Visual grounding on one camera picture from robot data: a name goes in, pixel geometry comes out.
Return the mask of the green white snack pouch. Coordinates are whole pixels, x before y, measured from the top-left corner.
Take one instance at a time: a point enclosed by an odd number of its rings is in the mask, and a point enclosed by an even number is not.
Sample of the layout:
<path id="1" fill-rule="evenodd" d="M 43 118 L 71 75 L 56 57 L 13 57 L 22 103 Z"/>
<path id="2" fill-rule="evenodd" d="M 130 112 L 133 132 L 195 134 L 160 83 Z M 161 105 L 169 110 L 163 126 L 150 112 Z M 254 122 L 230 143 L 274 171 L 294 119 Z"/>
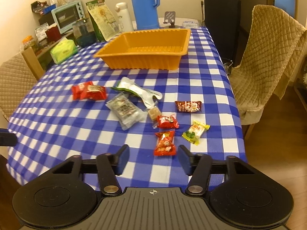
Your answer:
<path id="1" fill-rule="evenodd" d="M 121 80 L 115 84 L 115 86 L 111 87 L 111 89 L 121 92 L 128 92 L 141 98 L 146 108 L 153 108 L 155 106 L 155 101 L 153 100 L 154 98 L 157 100 L 161 100 L 163 98 L 162 93 L 143 88 L 127 77 L 122 77 Z"/>

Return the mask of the large red snack packet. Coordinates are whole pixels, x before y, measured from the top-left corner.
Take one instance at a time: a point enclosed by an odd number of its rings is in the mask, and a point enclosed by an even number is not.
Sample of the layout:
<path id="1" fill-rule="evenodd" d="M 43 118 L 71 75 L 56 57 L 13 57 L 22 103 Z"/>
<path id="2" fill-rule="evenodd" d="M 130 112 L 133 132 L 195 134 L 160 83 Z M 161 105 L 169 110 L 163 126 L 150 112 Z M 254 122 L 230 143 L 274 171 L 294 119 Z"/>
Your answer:
<path id="1" fill-rule="evenodd" d="M 72 86 L 72 98 L 73 100 L 106 100 L 106 88 L 104 86 L 94 85 L 92 81 L 80 83 Z"/>

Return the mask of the dark red chocolate bar packet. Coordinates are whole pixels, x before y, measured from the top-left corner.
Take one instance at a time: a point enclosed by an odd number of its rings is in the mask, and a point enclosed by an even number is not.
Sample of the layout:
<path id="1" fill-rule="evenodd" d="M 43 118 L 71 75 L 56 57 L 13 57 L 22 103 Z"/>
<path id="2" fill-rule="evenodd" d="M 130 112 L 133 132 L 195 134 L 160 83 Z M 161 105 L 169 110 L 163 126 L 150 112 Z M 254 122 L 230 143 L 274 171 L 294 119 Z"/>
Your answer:
<path id="1" fill-rule="evenodd" d="M 175 101 L 178 112 L 196 113 L 201 111 L 201 101 Z"/>

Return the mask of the grey phone stand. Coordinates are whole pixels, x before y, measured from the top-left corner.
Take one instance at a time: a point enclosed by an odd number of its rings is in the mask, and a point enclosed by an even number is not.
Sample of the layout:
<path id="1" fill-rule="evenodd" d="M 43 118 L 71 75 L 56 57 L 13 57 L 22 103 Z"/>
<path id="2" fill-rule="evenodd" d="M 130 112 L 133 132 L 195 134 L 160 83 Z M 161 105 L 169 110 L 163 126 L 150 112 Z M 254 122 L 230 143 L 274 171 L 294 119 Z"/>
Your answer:
<path id="1" fill-rule="evenodd" d="M 179 28 L 179 26 L 175 25 L 176 12 L 175 11 L 167 11 L 164 13 L 164 24 L 167 24 L 167 28 L 175 29 Z"/>

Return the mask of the beige quilted chair right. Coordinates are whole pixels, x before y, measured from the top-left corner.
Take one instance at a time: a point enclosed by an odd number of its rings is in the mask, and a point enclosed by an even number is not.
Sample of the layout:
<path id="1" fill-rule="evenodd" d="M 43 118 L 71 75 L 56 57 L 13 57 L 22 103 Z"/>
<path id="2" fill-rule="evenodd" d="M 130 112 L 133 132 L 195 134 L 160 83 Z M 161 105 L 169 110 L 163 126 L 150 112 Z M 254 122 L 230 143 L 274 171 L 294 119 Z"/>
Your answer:
<path id="1" fill-rule="evenodd" d="M 256 5 L 240 64 L 229 81 L 248 139 L 270 97 L 282 98 L 306 48 L 306 28 L 284 10 Z"/>

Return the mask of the red candy packet front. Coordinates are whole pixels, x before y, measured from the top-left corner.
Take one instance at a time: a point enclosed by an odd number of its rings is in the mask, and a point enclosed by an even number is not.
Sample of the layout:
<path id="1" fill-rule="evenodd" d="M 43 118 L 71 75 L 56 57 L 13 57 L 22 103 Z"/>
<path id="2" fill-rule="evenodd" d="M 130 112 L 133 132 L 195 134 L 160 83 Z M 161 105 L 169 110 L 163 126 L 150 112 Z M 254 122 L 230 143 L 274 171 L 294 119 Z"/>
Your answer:
<path id="1" fill-rule="evenodd" d="M 174 156 L 176 155 L 176 146 L 173 143 L 175 131 L 157 132 L 157 145 L 153 151 L 154 156 Z"/>

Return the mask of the clear grey snack packet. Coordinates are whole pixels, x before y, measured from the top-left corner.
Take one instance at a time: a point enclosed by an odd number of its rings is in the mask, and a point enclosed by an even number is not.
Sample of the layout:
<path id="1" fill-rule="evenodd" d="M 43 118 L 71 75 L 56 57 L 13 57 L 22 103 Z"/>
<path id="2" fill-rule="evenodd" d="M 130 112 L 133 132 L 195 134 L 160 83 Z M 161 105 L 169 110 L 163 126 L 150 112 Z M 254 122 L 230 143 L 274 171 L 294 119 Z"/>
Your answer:
<path id="1" fill-rule="evenodd" d="M 147 113 L 137 107 L 124 93 L 119 93 L 106 103 L 118 118 L 122 130 L 128 130 L 135 123 L 143 121 L 147 117 Z"/>

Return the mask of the orange plastic tray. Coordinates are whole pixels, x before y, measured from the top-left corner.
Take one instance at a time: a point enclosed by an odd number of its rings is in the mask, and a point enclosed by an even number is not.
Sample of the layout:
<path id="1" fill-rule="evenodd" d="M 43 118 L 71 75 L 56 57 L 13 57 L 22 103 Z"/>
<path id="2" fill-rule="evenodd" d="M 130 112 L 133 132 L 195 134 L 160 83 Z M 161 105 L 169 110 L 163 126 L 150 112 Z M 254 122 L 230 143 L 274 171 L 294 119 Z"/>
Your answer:
<path id="1" fill-rule="evenodd" d="M 94 55 L 111 69 L 177 70 L 188 53 L 191 29 L 122 33 Z"/>

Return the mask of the light blue toaster oven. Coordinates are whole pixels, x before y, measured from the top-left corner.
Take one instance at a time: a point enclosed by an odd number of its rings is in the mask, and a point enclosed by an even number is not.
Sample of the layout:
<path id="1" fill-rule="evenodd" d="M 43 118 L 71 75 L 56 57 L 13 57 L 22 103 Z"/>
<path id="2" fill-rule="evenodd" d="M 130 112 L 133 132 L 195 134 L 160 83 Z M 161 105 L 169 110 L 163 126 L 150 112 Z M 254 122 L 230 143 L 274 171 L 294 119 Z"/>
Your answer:
<path id="1" fill-rule="evenodd" d="M 80 0 L 59 6 L 51 11 L 53 19 L 57 24 L 60 34 L 72 29 L 72 25 L 85 18 L 84 10 Z"/>

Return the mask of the small red candy packet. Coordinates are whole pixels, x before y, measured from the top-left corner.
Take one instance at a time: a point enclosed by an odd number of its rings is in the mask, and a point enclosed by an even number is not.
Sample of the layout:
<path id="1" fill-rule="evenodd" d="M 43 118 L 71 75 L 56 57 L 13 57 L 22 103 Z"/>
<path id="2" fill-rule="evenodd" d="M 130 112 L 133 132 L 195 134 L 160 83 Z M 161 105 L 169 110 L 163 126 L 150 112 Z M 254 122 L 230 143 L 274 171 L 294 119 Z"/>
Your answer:
<path id="1" fill-rule="evenodd" d="M 153 126 L 153 128 L 160 128 L 160 129 L 178 129 L 179 127 L 180 125 L 174 114 L 170 116 L 164 116 L 164 115 L 157 116 L 156 122 L 154 123 Z"/>

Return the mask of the black cabinet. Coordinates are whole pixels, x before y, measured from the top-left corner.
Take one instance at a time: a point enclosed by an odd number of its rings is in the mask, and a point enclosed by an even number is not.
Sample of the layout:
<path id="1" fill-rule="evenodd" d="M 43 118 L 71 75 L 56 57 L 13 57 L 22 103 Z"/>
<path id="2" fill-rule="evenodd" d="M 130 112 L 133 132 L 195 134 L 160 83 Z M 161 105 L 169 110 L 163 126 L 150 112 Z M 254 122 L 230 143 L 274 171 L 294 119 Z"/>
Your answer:
<path id="1" fill-rule="evenodd" d="M 238 46 L 241 0 L 204 0 L 205 26 L 222 59 L 234 61 Z"/>

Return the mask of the brown cube candy packet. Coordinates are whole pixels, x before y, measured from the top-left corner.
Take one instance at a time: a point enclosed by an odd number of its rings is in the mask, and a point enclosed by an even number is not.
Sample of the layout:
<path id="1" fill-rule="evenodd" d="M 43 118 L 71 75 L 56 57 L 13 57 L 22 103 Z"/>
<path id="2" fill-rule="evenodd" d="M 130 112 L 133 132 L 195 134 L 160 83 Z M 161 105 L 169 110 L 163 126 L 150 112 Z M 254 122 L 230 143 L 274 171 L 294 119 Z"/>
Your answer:
<path id="1" fill-rule="evenodd" d="M 150 119 L 153 122 L 157 120 L 158 116 L 162 115 L 161 111 L 158 108 L 158 102 L 157 101 L 154 102 L 153 106 L 151 106 L 150 108 L 147 108 L 147 112 L 148 112 Z"/>

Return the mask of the yellow green candy packet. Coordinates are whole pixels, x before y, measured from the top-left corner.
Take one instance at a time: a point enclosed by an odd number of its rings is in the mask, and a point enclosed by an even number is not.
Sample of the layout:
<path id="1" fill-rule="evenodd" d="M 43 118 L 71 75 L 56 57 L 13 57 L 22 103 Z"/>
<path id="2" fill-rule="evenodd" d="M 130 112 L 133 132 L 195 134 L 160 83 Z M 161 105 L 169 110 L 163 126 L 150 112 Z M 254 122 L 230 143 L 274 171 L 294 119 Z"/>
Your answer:
<path id="1" fill-rule="evenodd" d="M 190 128 L 187 131 L 183 132 L 182 137 L 186 141 L 194 145 L 198 145 L 202 134 L 208 131 L 209 129 L 210 125 L 206 125 L 203 122 L 194 120 Z"/>

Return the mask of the green tissue pack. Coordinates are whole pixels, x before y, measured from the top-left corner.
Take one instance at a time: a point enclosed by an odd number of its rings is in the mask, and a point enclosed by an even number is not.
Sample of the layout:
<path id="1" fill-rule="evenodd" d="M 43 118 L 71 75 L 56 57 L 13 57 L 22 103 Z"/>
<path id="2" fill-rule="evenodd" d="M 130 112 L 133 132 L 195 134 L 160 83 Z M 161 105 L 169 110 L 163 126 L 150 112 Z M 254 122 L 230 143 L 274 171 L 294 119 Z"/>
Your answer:
<path id="1" fill-rule="evenodd" d="M 61 64 L 69 57 L 75 55 L 78 49 L 72 39 L 62 39 L 55 47 L 50 50 L 50 55 L 55 64 Z"/>

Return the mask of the dark glass jar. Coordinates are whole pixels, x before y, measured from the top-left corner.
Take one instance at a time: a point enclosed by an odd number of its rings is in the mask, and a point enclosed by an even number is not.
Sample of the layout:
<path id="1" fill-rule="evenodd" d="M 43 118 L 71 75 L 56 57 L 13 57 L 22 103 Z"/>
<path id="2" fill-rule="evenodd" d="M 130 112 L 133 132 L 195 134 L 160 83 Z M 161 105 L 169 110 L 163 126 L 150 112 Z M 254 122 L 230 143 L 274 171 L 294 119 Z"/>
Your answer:
<path id="1" fill-rule="evenodd" d="M 77 20 L 73 25 L 73 34 L 78 46 L 85 48 L 97 42 L 96 34 L 89 18 Z"/>

